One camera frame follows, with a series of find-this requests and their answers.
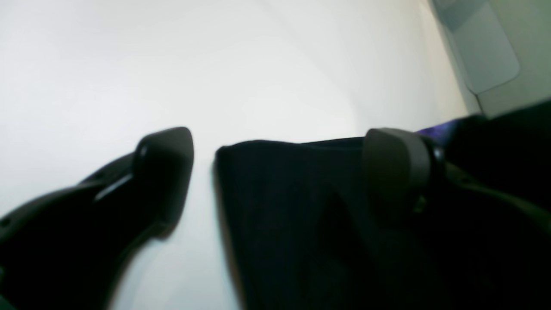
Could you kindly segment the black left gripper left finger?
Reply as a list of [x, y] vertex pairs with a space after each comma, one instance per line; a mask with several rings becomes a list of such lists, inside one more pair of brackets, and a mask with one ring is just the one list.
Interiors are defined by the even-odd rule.
[[177, 226], [193, 163], [189, 129], [159, 131], [80, 183], [2, 216], [1, 308], [106, 310], [136, 249]]

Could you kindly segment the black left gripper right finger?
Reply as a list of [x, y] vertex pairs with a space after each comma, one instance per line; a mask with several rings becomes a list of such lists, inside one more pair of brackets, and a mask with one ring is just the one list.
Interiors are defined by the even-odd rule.
[[370, 129], [363, 140], [362, 170], [374, 218], [389, 228], [504, 230], [515, 227], [550, 237], [550, 212], [490, 188], [446, 160], [427, 136]]

